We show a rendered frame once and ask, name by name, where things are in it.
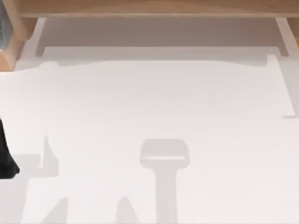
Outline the wooden cupboard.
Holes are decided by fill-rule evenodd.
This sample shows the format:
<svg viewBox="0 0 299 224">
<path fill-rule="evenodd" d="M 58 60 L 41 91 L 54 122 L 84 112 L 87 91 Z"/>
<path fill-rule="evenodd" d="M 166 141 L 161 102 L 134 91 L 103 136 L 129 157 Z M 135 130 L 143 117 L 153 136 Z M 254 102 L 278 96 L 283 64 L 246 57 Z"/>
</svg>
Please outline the wooden cupboard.
<svg viewBox="0 0 299 224">
<path fill-rule="evenodd" d="M 299 46 L 299 0 L 0 0 L 19 40 L 38 18 L 256 17 L 286 18 Z"/>
</svg>

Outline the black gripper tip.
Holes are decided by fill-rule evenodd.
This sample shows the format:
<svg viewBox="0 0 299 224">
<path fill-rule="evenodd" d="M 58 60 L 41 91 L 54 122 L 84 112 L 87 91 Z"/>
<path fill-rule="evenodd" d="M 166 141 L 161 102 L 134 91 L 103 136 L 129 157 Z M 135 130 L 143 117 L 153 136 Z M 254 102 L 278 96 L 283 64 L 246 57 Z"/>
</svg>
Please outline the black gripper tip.
<svg viewBox="0 0 299 224">
<path fill-rule="evenodd" d="M 3 122 L 0 119 L 0 180 L 12 179 L 19 172 L 20 168 L 8 149 Z"/>
</svg>

